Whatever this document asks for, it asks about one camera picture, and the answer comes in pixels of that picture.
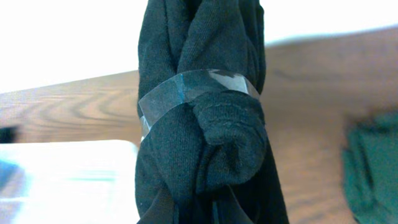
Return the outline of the black taped garment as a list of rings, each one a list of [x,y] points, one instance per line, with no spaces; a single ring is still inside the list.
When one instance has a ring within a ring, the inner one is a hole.
[[[259,1],[149,1],[138,46],[140,100],[154,110],[136,162],[141,223],[287,223],[261,103],[209,73],[233,72],[260,93],[266,75]]]

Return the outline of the clear plastic storage bin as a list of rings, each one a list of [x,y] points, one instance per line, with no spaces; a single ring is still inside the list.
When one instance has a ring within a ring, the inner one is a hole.
[[[1,145],[2,224],[137,223],[129,141]]]

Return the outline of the green garment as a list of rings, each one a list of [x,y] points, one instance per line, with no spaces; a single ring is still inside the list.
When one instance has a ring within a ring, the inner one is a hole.
[[[358,223],[397,223],[397,112],[360,121],[346,133],[343,190]]]

